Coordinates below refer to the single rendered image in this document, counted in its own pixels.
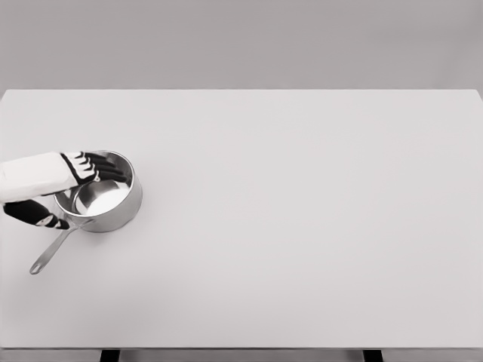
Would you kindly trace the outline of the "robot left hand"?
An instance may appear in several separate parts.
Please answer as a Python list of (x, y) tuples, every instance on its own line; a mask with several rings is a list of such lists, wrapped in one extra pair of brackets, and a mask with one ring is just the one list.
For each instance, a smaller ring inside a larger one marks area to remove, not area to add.
[(78, 186), (112, 180), (124, 183), (124, 172), (94, 152), (47, 152), (0, 163), (0, 207), (29, 225), (67, 230), (69, 223), (35, 198)]

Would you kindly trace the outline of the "silver steel saucepan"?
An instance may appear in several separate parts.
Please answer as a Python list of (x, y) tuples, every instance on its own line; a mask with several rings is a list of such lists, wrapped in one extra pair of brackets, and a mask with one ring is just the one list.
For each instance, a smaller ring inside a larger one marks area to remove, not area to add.
[(91, 233), (113, 232), (129, 223), (138, 213), (143, 190), (131, 162), (123, 155), (110, 151), (97, 151), (119, 168), (127, 181), (92, 182), (54, 195), (61, 218), (69, 223), (55, 241), (33, 263), (29, 273), (36, 275), (51, 261), (68, 236), (77, 231)]

